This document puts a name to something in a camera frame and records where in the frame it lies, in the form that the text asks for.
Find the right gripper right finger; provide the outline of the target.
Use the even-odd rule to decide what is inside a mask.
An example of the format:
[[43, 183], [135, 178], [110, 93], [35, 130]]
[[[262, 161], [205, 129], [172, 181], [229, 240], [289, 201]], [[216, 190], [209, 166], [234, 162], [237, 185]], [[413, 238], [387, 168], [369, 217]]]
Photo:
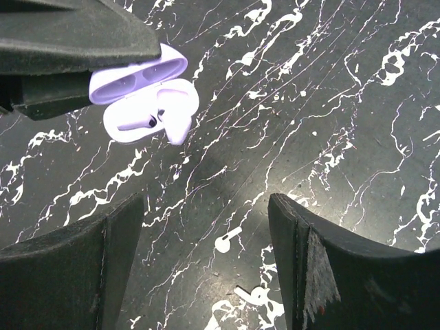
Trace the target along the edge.
[[364, 238], [287, 195], [268, 203], [288, 329], [438, 329], [439, 251]]

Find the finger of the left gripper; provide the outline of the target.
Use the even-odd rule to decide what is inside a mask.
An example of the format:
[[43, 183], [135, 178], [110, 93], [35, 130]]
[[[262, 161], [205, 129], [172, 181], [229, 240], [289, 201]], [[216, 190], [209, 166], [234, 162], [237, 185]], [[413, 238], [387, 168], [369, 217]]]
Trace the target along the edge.
[[60, 74], [159, 58], [153, 29], [113, 1], [2, 1], [1, 73]]
[[40, 76], [1, 76], [1, 114], [14, 111], [47, 120], [91, 105], [90, 71]]

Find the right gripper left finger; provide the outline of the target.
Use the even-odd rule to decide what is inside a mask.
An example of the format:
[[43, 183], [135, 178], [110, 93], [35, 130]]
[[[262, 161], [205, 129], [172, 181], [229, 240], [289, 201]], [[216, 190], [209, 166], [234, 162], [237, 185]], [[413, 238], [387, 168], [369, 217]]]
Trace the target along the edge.
[[144, 200], [1, 249], [2, 329], [115, 329]]

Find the purple earbud charging case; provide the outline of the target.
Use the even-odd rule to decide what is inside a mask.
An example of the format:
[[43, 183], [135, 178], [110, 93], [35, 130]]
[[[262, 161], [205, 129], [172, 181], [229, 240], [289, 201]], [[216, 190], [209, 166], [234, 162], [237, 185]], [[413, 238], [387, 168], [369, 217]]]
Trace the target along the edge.
[[[190, 98], [191, 118], [199, 108], [199, 94], [195, 86], [181, 78], [188, 66], [187, 58], [169, 45], [161, 44], [161, 56], [140, 64], [95, 71], [89, 82], [89, 100], [106, 107], [103, 124], [112, 140], [121, 144], [136, 142], [164, 131], [158, 118], [157, 93], [162, 89], [183, 91]], [[120, 131], [117, 125], [128, 118], [152, 115], [157, 125]]]

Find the purple earbud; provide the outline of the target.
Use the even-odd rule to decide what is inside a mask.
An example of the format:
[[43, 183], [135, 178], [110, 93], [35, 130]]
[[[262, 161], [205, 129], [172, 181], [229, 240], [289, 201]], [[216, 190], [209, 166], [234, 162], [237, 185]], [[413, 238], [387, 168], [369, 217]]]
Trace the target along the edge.
[[126, 119], [124, 122], [120, 122], [117, 125], [120, 131], [131, 131], [135, 129], [147, 128], [152, 129], [157, 125], [157, 119], [152, 115], [146, 115], [141, 117], [132, 117]]
[[182, 145], [192, 124], [190, 98], [187, 93], [162, 89], [157, 93], [158, 118], [164, 125], [168, 141]]

